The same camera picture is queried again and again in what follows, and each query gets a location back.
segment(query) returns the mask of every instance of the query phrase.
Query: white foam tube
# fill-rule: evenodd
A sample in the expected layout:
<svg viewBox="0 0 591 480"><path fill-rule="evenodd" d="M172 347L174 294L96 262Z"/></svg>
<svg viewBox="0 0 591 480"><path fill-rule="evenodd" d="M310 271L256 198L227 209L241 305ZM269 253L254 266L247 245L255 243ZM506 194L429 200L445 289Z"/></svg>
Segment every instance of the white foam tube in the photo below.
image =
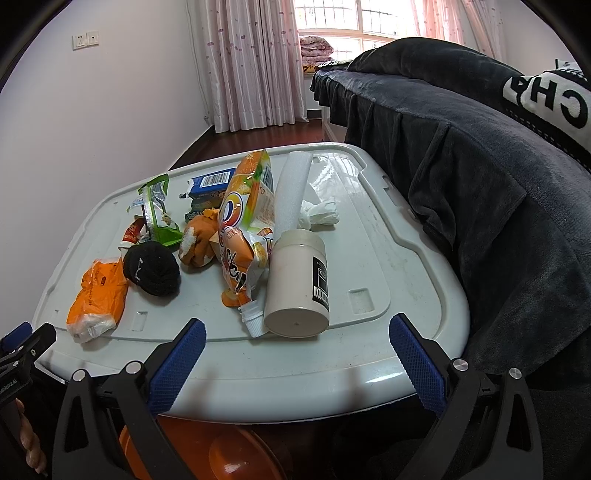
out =
<svg viewBox="0 0 591 480"><path fill-rule="evenodd" d="M286 230L297 228L311 164L310 152L296 151L287 156L275 190L275 242Z"/></svg>

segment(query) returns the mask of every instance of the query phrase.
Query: metal screw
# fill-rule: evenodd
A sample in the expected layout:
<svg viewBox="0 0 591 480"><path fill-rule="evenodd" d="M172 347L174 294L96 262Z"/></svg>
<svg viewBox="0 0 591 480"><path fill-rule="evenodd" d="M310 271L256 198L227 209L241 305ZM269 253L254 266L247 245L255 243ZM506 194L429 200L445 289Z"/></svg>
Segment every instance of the metal screw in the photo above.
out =
<svg viewBox="0 0 591 480"><path fill-rule="evenodd" d="M515 367L511 367L509 369L509 375L515 378L516 380L519 380L521 378L521 370Z"/></svg>
<svg viewBox="0 0 591 480"><path fill-rule="evenodd" d="M125 371L130 375L136 374L142 370L142 364L140 362L129 362L125 365Z"/></svg>
<svg viewBox="0 0 591 480"><path fill-rule="evenodd" d="M82 380L84 380L85 376L86 376L86 372L84 372L84 370L76 370L74 372L74 375L72 375L72 380L74 382L81 382Z"/></svg>
<svg viewBox="0 0 591 480"><path fill-rule="evenodd" d="M460 372L465 372L468 370L468 362L466 362L463 358L456 358L453 361L453 368L459 370Z"/></svg>

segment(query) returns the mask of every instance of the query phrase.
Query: folded blanket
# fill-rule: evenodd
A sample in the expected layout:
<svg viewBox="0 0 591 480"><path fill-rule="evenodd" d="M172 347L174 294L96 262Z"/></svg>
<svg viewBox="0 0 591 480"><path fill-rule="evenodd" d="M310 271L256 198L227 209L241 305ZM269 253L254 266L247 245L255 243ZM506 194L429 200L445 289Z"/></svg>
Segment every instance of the folded blanket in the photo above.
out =
<svg viewBox="0 0 591 480"><path fill-rule="evenodd" d="M301 56L302 57L329 57L334 50L332 47L325 48L324 50L302 50Z"/></svg>
<svg viewBox="0 0 591 480"><path fill-rule="evenodd" d="M330 47L330 43L328 43L325 38L317 37L315 35L309 35L308 37L300 37L300 45L302 46L314 43L320 43L325 47Z"/></svg>
<svg viewBox="0 0 591 480"><path fill-rule="evenodd" d="M323 43L317 41L314 43L310 43L308 45L302 45L301 49L302 51L304 50L324 50L326 48L326 45L324 45Z"/></svg>
<svg viewBox="0 0 591 480"><path fill-rule="evenodd" d="M326 61L332 60L331 57L304 57L301 58L302 65L320 65Z"/></svg>

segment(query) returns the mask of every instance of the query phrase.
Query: window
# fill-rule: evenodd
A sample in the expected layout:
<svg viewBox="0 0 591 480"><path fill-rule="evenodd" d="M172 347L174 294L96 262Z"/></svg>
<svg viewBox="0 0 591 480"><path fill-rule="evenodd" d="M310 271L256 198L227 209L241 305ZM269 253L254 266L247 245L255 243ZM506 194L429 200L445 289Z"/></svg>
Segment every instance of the window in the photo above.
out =
<svg viewBox="0 0 591 480"><path fill-rule="evenodd" d="M408 0L294 0L300 35L324 37L335 60L415 35Z"/></svg>

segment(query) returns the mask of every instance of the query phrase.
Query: plastic storage bin lid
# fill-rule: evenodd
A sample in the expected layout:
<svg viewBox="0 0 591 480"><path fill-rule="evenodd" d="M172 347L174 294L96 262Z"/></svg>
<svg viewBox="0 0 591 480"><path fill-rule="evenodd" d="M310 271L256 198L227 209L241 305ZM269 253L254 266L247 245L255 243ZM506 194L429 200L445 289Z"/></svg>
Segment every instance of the plastic storage bin lid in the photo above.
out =
<svg viewBox="0 0 591 480"><path fill-rule="evenodd" d="M78 368L93 375L118 372L175 337L189 318L207 327L207 345L177 397L177 417L231 423L313 419L378 406L413 393L388 340L388 323L404 312L450 357L465 346L466 297L445 257L435 248L374 160L350 145L319 143L268 149L278 178L293 150L313 153L304 199L335 197L340 222L317 228L329 265L330 326L302 340L267 333L252 339L238 309L222 305L226 288L219 263L193 270L181 265L180 292L155 298L130 286L116 330L78 345L65 330L67 312L83 273L95 258L116 257L128 227L130 185L107 197L74 236L39 302L34 324L52 323L57 339L40 359L56 375ZM188 181L235 167L243 154L170 172L167 210L184 227Z"/></svg>

